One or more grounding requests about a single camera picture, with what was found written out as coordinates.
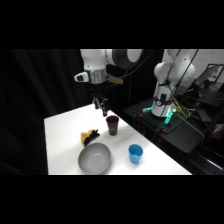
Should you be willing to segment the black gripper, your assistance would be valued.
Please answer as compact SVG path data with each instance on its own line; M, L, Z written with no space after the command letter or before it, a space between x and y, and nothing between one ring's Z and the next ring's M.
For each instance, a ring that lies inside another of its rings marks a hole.
M103 111L103 116L106 117L107 113L109 111L109 100L106 99L106 87L107 84L105 82L99 83L99 84L90 84L90 92L91 95L94 97L94 104L95 104L95 109L100 109L100 102L98 100L102 99L102 111Z

